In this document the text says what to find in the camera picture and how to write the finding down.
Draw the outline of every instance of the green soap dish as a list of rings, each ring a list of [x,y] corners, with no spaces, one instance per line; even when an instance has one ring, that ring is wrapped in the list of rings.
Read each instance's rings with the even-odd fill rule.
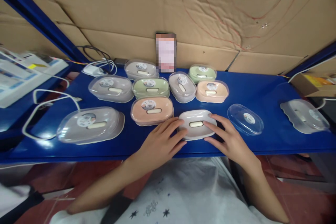
[[[170,95],[168,81],[163,77],[139,78],[134,81],[132,90],[137,99]]]
[[[217,77],[217,71],[208,65],[192,65],[189,68],[189,77],[195,84],[198,84],[200,81],[214,81]]]

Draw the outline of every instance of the round sticker label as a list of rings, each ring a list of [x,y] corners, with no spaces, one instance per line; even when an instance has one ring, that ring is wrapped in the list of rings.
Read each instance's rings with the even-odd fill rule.
[[[205,66],[199,66],[198,69],[201,71],[201,72],[207,72],[208,68],[205,67]]]
[[[314,110],[309,110],[309,114],[317,121],[321,121],[320,117]]]
[[[217,90],[217,85],[215,83],[208,83],[206,86],[209,90]]]
[[[185,76],[180,76],[177,78],[177,83],[181,84],[181,85],[185,85],[187,84],[187,77]]]
[[[156,107],[156,102],[153,100],[145,100],[143,103],[141,103],[141,107],[144,110],[151,110]]]
[[[96,121],[96,115],[93,113],[87,113],[78,117],[77,125],[79,127],[87,127],[90,126],[91,124],[94,124],[95,121]]]
[[[145,63],[138,63],[136,67],[138,69],[144,70],[147,68],[147,65]]]
[[[155,80],[152,80],[152,79],[149,79],[149,80],[145,80],[144,82],[143,82],[143,84],[146,86],[146,87],[154,87],[155,86]]]
[[[256,123],[254,117],[251,116],[249,113],[244,113],[244,119],[250,124]]]
[[[112,79],[103,79],[99,82],[99,85],[103,88],[107,88],[109,86],[112,86],[114,81]]]

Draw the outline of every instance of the black cable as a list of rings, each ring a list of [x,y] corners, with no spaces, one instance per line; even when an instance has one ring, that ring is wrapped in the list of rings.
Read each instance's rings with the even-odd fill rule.
[[[88,58],[90,58],[91,60],[93,60],[93,61],[96,61],[96,60],[95,60],[94,58],[92,58],[92,57],[86,52],[86,49],[94,50],[94,51],[96,51],[96,53],[97,53],[98,55],[100,55],[99,53],[101,53],[101,54],[102,54],[102,57],[105,58],[106,61],[107,61],[107,64],[108,64],[108,73],[111,74],[111,72],[112,72],[112,68],[111,68],[111,65],[110,65],[110,62],[108,61],[108,59],[109,59],[109,60],[112,60],[112,59],[111,59],[111,56],[110,56],[109,54],[107,54],[106,52],[101,51],[100,49],[98,49],[97,47],[94,47],[94,46],[92,46],[92,45],[80,45],[80,46],[78,45],[78,46],[75,46],[75,47],[76,47],[76,48],[82,48],[84,54],[85,54]]]

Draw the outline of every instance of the red tile floor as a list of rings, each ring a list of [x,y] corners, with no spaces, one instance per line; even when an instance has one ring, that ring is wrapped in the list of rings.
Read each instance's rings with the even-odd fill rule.
[[[275,194],[282,203],[292,224],[335,224],[336,195],[300,185],[280,182],[276,176],[305,179],[305,175],[321,175],[313,163],[294,155],[258,156]],[[72,199],[93,181],[121,164],[121,161],[38,164],[24,177],[22,184],[34,186],[40,193],[75,187],[67,195],[43,201],[29,209],[16,224],[48,224],[51,217],[65,209]],[[128,186],[124,194],[135,197],[150,174]]]

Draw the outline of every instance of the smartphone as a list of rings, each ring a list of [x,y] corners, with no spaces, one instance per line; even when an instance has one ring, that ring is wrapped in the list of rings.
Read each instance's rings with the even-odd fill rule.
[[[176,72],[176,34],[156,32],[155,41],[158,72]]]

